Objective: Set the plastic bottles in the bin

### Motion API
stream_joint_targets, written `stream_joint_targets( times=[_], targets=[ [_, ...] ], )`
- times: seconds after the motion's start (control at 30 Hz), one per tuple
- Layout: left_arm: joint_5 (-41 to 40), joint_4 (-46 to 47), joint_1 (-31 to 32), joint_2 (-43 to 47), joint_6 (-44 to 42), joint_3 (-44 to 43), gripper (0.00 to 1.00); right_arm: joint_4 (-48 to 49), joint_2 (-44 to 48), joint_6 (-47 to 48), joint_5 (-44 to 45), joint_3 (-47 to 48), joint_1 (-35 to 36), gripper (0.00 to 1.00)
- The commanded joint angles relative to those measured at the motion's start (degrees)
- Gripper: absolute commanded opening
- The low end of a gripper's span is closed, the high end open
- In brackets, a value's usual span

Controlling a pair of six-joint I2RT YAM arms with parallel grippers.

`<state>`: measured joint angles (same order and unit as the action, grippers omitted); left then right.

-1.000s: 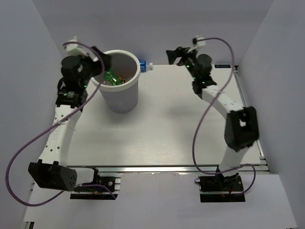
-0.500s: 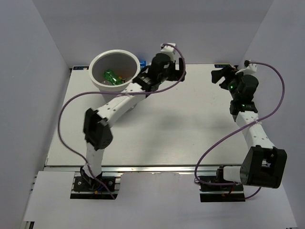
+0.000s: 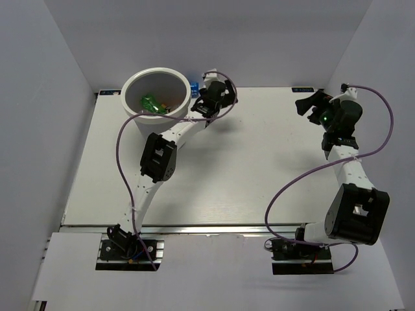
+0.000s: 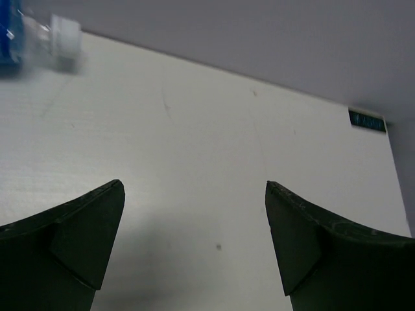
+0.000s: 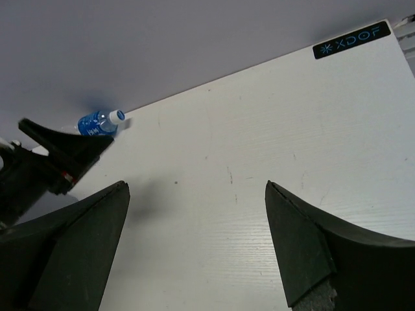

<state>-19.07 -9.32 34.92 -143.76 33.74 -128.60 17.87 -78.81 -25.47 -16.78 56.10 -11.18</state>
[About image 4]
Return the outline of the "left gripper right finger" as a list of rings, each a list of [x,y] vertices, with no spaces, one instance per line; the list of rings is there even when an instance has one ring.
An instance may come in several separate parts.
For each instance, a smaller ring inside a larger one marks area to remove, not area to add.
[[[413,310],[414,239],[358,224],[270,181],[270,233],[294,310]]]

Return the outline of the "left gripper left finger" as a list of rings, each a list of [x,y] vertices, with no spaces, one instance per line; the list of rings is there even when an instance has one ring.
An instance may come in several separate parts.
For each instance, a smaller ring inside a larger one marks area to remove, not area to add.
[[[90,310],[124,206],[124,185],[115,179],[1,226],[1,309]]]

